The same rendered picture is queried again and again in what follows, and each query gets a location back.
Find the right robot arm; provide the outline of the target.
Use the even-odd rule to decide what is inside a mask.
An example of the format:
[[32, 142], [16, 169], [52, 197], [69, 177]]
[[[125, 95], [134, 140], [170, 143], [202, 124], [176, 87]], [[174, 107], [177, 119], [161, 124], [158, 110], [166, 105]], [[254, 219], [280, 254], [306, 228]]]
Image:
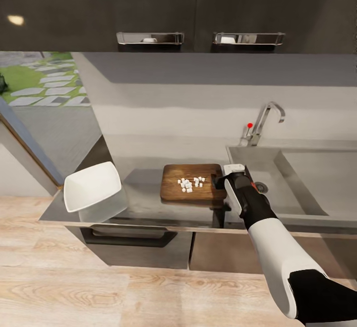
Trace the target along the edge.
[[288, 319], [305, 327], [357, 327], [357, 292], [328, 277], [252, 186], [242, 164], [224, 165], [216, 189], [226, 189], [259, 258], [269, 291]]

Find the parer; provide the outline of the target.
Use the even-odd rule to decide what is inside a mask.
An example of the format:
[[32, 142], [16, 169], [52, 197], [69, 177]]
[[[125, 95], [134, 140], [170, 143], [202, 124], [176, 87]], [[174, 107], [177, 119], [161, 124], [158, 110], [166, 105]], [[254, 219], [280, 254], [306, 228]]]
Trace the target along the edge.
[[253, 182], [253, 179], [252, 179], [252, 177], [251, 177], [251, 175], [250, 175], [250, 172], [249, 172], [249, 170], [248, 170], [248, 168], [247, 168], [247, 166], [245, 166], [245, 173], [247, 174], [247, 176], [249, 176], [249, 178], [250, 178], [250, 180], [251, 180], [251, 183], [252, 183], [252, 186], [254, 186], [255, 188], [257, 188], [257, 186], [255, 185], [255, 183]]

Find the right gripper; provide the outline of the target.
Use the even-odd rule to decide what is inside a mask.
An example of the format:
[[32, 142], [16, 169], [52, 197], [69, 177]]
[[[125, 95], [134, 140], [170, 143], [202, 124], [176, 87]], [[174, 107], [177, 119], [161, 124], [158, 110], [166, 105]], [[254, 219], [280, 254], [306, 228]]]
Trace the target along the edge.
[[215, 177], [215, 187], [216, 189], [226, 189], [225, 188], [225, 179], [228, 178], [227, 176], [224, 176], [223, 174], [223, 177]]

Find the cutting board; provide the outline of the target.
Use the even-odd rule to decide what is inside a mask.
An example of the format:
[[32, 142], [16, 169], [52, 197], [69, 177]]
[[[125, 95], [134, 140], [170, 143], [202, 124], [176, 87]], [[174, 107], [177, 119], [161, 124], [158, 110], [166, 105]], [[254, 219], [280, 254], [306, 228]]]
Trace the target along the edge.
[[[226, 189], [216, 189], [212, 184], [211, 175], [223, 177], [220, 164], [173, 164], [165, 165], [160, 190], [160, 197], [163, 200], [178, 199], [226, 199]], [[198, 178], [205, 178], [205, 181]], [[187, 192], [190, 186], [184, 184], [188, 181], [192, 192]], [[198, 180], [198, 186], [195, 183]], [[200, 187], [202, 183], [202, 187]], [[185, 188], [185, 192], [182, 189]]]

